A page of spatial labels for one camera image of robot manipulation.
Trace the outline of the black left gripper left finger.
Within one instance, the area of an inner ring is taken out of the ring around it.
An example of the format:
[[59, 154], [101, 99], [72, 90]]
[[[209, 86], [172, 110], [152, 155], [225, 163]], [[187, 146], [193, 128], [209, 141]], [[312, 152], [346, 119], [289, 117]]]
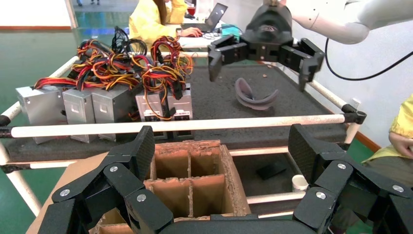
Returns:
[[144, 185], [154, 156], [150, 126], [113, 147], [90, 172], [59, 188], [39, 228], [41, 234], [87, 234], [117, 209], [136, 234], [158, 234], [173, 223], [171, 210]]

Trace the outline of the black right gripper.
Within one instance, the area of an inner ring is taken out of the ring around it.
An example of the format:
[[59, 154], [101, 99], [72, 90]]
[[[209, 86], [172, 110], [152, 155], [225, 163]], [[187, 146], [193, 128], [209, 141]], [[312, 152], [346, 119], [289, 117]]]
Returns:
[[244, 42], [233, 34], [213, 41], [207, 46], [208, 75], [214, 82], [224, 65], [242, 60], [278, 61], [297, 72], [299, 90], [304, 91], [320, 71], [325, 53], [307, 38], [292, 45], [292, 15], [285, 5], [266, 5], [258, 8], [244, 31]]

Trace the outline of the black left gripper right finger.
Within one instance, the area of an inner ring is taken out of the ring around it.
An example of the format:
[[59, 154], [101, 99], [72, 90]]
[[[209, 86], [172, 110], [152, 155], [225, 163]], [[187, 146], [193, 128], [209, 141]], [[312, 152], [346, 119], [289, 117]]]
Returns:
[[288, 151], [309, 188], [293, 219], [324, 233], [339, 207], [373, 225], [375, 234], [413, 231], [413, 191], [355, 162], [340, 146], [318, 140], [300, 124], [289, 130]]

